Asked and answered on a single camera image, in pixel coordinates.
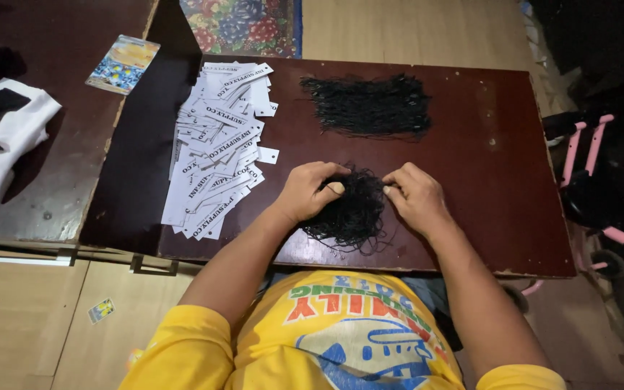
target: string bundle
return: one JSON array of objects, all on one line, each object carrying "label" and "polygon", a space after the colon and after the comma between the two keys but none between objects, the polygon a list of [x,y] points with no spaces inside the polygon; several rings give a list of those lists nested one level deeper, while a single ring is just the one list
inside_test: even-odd
[{"label": "string bundle", "polygon": [[423,83],[412,75],[397,74],[384,81],[304,77],[300,85],[312,96],[323,132],[420,140],[430,127],[430,97],[423,92]]},{"label": "string bundle", "polygon": [[346,164],[351,174],[327,179],[320,186],[323,190],[330,182],[340,182],[345,187],[341,198],[330,202],[315,217],[301,223],[302,230],[319,242],[335,239],[331,247],[351,247],[349,251],[360,251],[369,256],[379,252],[379,239],[386,237],[381,220],[384,211],[384,183],[369,169],[356,169]]}]

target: black wheel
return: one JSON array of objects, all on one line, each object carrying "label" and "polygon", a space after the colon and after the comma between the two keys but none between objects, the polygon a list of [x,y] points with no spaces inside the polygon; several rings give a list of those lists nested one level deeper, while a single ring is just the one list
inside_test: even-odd
[{"label": "black wheel", "polygon": [[528,300],[526,300],[526,297],[521,293],[521,291],[509,285],[502,285],[502,288],[505,290],[510,299],[512,299],[512,302],[515,303],[516,308],[519,309],[520,313],[523,315],[528,313]]},{"label": "black wheel", "polygon": [[611,280],[624,276],[624,260],[615,252],[607,249],[596,251],[591,254],[591,262],[608,264],[608,266],[596,270],[596,273],[603,279]]}]

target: floral fabric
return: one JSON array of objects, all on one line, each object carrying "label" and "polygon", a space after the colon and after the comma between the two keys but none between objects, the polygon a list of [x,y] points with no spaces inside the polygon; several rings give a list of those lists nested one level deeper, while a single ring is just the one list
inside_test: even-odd
[{"label": "floral fabric", "polygon": [[302,0],[179,0],[204,53],[300,58]]}]

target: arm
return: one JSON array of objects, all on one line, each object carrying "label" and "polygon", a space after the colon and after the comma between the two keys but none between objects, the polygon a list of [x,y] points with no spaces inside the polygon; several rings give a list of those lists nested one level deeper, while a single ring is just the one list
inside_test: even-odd
[{"label": "arm", "polygon": [[406,163],[384,178],[399,214],[438,255],[449,310],[478,378],[508,364],[550,363],[531,327],[473,250],[445,207],[442,188]]},{"label": "arm", "polygon": [[278,199],[227,244],[196,275],[178,305],[212,309],[235,324],[252,304],[266,267],[283,238],[300,221],[311,218],[344,191],[340,182],[327,178],[348,174],[333,163],[311,162],[293,169]]}]

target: wooden floor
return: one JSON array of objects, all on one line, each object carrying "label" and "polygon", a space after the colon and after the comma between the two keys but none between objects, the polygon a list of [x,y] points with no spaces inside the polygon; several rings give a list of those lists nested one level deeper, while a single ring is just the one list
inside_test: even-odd
[{"label": "wooden floor", "polygon": [[[514,1],[304,0],[303,15],[304,58],[526,70],[542,115],[559,110]],[[116,389],[130,351],[145,347],[190,280],[99,262],[0,264],[0,389]],[[108,297],[116,312],[92,325],[86,311]],[[528,319],[571,389],[624,389],[624,343],[585,279],[547,282],[530,304]],[[473,388],[467,362],[464,372]]]}]

